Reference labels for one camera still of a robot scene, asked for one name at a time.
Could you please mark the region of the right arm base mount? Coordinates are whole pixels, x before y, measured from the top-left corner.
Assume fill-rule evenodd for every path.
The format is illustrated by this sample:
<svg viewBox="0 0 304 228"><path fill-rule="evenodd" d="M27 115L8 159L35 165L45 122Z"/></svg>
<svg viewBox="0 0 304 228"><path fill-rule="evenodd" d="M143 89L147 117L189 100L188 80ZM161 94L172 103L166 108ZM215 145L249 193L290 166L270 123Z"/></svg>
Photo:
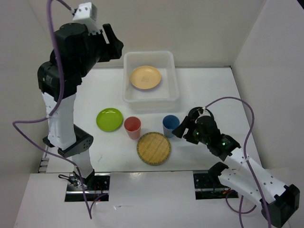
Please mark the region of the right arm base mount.
<svg viewBox="0 0 304 228"><path fill-rule="evenodd" d="M193 181L196 200L225 199L227 194L228 198L239 198L238 193L231 188L219 182L213 183L206 170L194 171Z"/></svg>

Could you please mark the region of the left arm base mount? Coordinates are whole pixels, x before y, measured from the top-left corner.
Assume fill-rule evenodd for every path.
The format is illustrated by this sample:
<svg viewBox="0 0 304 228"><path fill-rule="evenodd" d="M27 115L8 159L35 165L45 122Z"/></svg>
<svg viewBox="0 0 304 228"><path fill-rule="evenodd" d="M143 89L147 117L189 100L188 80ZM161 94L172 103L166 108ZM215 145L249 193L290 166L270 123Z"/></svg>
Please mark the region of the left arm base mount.
<svg viewBox="0 0 304 228"><path fill-rule="evenodd" d="M59 174L60 179L67 181L65 202L83 202L81 182L73 173L69 175ZM93 179L85 185L87 201L109 201L110 174L97 173Z"/></svg>

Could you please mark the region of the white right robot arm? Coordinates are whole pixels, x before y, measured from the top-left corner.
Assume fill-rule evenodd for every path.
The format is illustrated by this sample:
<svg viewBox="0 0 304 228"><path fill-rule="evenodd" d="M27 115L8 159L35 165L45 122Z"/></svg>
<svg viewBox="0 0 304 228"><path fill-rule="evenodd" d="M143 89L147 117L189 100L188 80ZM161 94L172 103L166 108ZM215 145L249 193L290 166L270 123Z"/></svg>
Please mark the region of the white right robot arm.
<svg viewBox="0 0 304 228"><path fill-rule="evenodd" d="M214 118L201 116L194 120L186 116L172 132L178 138L194 144L202 143L220 161L208 170L210 185L227 186L254 203L270 219L272 226L281 228L298 210L300 190L276 179L250 156L231 136L222 134Z"/></svg>

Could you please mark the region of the orange plastic plate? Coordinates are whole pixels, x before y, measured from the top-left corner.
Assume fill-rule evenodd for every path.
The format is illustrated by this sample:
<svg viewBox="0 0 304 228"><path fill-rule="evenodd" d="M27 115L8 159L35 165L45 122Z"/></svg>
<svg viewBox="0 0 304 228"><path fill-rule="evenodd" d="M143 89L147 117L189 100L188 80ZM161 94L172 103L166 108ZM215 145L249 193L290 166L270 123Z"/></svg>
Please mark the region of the orange plastic plate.
<svg viewBox="0 0 304 228"><path fill-rule="evenodd" d="M162 75L159 70L152 66L140 66L134 69L130 75L132 85L142 89L157 86L161 79Z"/></svg>

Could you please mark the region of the purple plastic plate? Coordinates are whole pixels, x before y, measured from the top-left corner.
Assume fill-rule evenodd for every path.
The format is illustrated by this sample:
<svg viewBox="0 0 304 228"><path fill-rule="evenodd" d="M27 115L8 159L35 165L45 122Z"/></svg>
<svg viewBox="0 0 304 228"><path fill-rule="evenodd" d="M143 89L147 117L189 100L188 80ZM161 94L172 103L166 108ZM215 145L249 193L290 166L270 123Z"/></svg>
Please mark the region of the purple plastic plate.
<svg viewBox="0 0 304 228"><path fill-rule="evenodd" d="M156 85L156 86L154 86L153 88L142 89L142 88L135 87L134 85L131 85L131 88L136 89L136 90L138 90L138 91L144 91L144 92L155 91L155 90L157 90L159 87L160 87L160 85Z"/></svg>

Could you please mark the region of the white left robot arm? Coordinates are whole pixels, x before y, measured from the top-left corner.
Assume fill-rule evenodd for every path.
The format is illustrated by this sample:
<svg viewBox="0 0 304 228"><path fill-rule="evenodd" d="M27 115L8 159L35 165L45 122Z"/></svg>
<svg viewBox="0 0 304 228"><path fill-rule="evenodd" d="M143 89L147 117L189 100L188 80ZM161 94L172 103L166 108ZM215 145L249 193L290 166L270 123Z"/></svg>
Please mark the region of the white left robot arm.
<svg viewBox="0 0 304 228"><path fill-rule="evenodd" d="M38 69L38 86L49 116L43 142L56 147L59 157L71 158L78 185L89 190L95 183L89 154L94 138L74 124L77 87L95 64L119 59L124 45L110 24L93 34L84 24L68 23L54 35L57 46Z"/></svg>

